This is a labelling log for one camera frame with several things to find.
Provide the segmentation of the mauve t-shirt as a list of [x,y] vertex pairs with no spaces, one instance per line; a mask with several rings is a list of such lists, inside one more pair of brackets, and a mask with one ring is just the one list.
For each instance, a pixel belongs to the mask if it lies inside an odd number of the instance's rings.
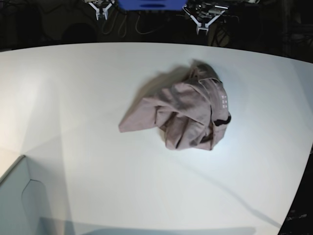
[[214,69],[196,61],[181,80],[154,88],[125,114],[119,131],[159,128],[170,150],[212,150],[224,137],[231,114],[227,93]]

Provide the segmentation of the blue plastic object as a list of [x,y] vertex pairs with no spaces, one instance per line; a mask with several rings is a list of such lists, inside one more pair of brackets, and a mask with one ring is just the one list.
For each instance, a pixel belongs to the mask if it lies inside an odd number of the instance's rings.
[[118,5],[127,11],[181,10],[187,0],[118,0]]

